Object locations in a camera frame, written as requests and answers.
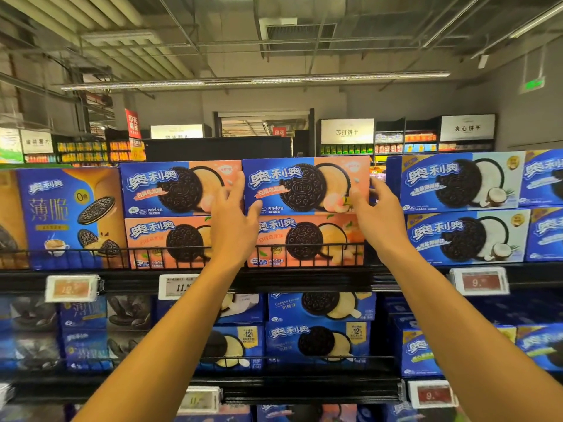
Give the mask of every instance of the forearm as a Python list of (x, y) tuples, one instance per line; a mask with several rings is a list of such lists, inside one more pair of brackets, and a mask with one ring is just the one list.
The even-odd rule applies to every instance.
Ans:
[(489, 323), (414, 248), (392, 251), (386, 264), (471, 420), (560, 418), (560, 384)]
[(77, 422), (172, 420), (239, 267), (210, 262), (188, 291), (108, 377)]

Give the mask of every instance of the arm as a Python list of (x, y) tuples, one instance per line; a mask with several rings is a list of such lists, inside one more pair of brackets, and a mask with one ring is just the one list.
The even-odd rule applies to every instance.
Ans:
[(256, 245), (261, 202), (240, 210), (244, 176), (227, 198), (222, 188), (211, 214), (213, 259), (141, 343), (106, 379), (75, 422), (173, 420), (198, 365), (221, 302)]
[(485, 319), (426, 262), (406, 235), (403, 210), (384, 182), (372, 180), (379, 201), (352, 200), (360, 227), (390, 269), (440, 362), (474, 421), (558, 420), (563, 387)]

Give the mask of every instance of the person's right hand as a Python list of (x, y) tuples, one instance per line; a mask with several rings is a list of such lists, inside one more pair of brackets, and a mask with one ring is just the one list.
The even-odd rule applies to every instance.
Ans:
[(365, 239), (376, 249), (381, 262), (387, 264), (393, 252), (412, 248), (406, 234), (405, 214), (398, 198), (384, 181), (371, 178), (378, 202), (371, 207), (358, 189), (350, 189), (360, 229)]

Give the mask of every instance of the peach oolong oreo box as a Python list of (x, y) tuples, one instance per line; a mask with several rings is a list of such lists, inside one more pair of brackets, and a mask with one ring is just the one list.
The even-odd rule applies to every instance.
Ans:
[(262, 200), (263, 215), (353, 212), (350, 187), (369, 197), (370, 157), (243, 160), (244, 207)]
[(33, 269), (128, 266), (119, 170), (18, 169)]
[(249, 267), (362, 265), (364, 236), (356, 215), (260, 216)]
[(125, 229), (132, 268), (202, 268), (211, 259), (211, 216), (125, 219)]
[(129, 162), (119, 165), (127, 218), (204, 215), (221, 187), (230, 189), (240, 160)]

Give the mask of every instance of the fluorescent light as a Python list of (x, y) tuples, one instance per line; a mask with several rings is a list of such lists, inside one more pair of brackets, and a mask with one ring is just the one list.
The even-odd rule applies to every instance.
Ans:
[(170, 81), (132, 81), (123, 83), (84, 83), (64, 84), (60, 86), (63, 91), (96, 91), (119, 89), (154, 89), (154, 88), (205, 88), (205, 87), (232, 87), (240, 85), (261, 84), (299, 84), (327, 81), (376, 81), (392, 79), (428, 79), (449, 77), (449, 71), (412, 71), (412, 72), (380, 72), (376, 74), (333, 74), (333, 75), (303, 75), (303, 76), (272, 76), (272, 77), (234, 77), (234, 78), (208, 78), (199, 80), (170, 80)]
[(514, 31), (511, 35), (510, 38), (518, 38), (519, 36), (521, 36), (522, 34), (525, 34), (526, 32), (528, 32), (529, 30), (537, 27), (538, 25), (542, 24), (543, 22), (545, 22), (546, 20), (552, 18), (553, 16), (555, 16), (557, 13), (561, 13), (561, 11), (563, 11), (563, 1), (560, 2), (558, 5), (552, 7), (551, 9), (549, 9), (548, 11), (546, 11), (545, 13), (539, 15), (537, 18), (531, 20), (530, 22), (528, 22), (526, 25), (524, 25), (523, 27), (517, 29), (516, 31)]

